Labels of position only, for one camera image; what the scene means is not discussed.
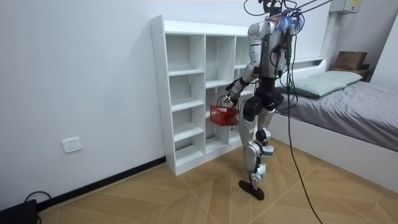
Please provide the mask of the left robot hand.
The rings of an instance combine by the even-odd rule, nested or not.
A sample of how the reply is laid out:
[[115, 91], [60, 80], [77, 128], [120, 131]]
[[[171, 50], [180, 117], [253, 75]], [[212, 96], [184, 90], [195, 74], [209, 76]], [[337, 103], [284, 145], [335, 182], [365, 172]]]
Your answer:
[[238, 103], [241, 90], [235, 87], [226, 89], [226, 96], [224, 98], [224, 105], [228, 108], [235, 107]]

